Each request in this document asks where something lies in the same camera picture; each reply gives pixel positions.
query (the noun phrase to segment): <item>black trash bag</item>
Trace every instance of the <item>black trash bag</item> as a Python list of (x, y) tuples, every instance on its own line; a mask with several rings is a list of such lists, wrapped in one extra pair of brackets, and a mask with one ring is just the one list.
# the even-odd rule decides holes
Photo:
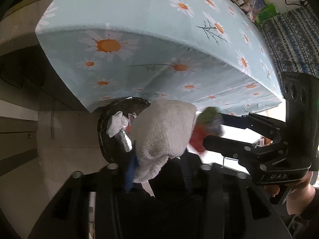
[(115, 137), (108, 136), (106, 132), (108, 120), (119, 111), (123, 112), (127, 118), (129, 113), (138, 116), (148, 106), (150, 103), (147, 100), (131, 97), (118, 99), (103, 107), (97, 131), (102, 155), (108, 163), (117, 163), (122, 166), (123, 161), (127, 162), (130, 159), (130, 154), (123, 150), (123, 145), (120, 145)]

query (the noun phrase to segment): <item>orange flower center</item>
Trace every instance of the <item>orange flower center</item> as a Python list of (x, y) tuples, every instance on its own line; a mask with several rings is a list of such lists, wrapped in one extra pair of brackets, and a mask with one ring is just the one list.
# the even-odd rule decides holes
[(247, 67), (247, 66), (248, 66), (248, 65), (247, 65), (247, 62), (245, 61), (244, 58), (241, 58), (240, 60), (241, 60), (241, 63), (242, 63), (242, 65), (243, 65), (244, 67)]
[(246, 88), (250, 89), (250, 88), (255, 88), (256, 85), (254, 85), (253, 83), (252, 84), (249, 84), (249, 85), (246, 85)]
[(210, 5), (215, 6), (215, 4), (211, 0), (206, 0)]
[(108, 82), (106, 82), (106, 81), (100, 81), (100, 82), (98, 82), (98, 85), (108, 85)]
[(194, 89), (194, 88), (195, 88), (195, 86), (194, 86), (194, 85), (189, 84), (189, 85), (185, 85), (185, 86), (184, 86), (184, 88), (185, 88), (185, 89)]
[(188, 10), (187, 5), (185, 5), (185, 4), (183, 4), (183, 3), (178, 3), (177, 5), (178, 5), (179, 7), (181, 7), (182, 9), (184, 9), (184, 10)]
[(223, 30), (223, 28), (222, 28), (219, 24), (215, 23), (214, 25), (215, 25), (215, 27), (218, 29), (218, 31), (219, 31), (221, 34), (224, 34), (224, 30)]
[(94, 65), (94, 62), (88, 61), (88, 62), (85, 62), (85, 65), (87, 67), (92, 67)]
[(118, 52), (121, 44), (115, 39), (103, 39), (96, 41), (96, 47), (101, 52)]
[(177, 65), (173, 65), (173, 68), (176, 71), (187, 71), (189, 69), (189, 66), (183, 65), (183, 64), (177, 64)]

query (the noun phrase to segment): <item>white strip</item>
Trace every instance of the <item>white strip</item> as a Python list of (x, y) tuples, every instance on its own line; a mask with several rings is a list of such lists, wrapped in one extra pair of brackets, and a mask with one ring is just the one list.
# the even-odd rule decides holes
[(38, 121), (38, 111), (0, 100), (0, 117)]

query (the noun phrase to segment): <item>floral tablecloth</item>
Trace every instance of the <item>floral tablecloth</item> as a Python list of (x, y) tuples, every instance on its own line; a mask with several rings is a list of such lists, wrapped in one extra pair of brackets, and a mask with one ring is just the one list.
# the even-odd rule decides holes
[(90, 112), (130, 96), (234, 115), (281, 102), (262, 36), (229, 0), (54, 0), (35, 31)]

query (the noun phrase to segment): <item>geometric patterned cloth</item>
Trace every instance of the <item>geometric patterned cloth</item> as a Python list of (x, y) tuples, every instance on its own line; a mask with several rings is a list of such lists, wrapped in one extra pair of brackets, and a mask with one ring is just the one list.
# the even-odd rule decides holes
[(319, 20), (309, 5), (273, 17), (259, 26), (281, 81), (282, 72), (319, 78)]

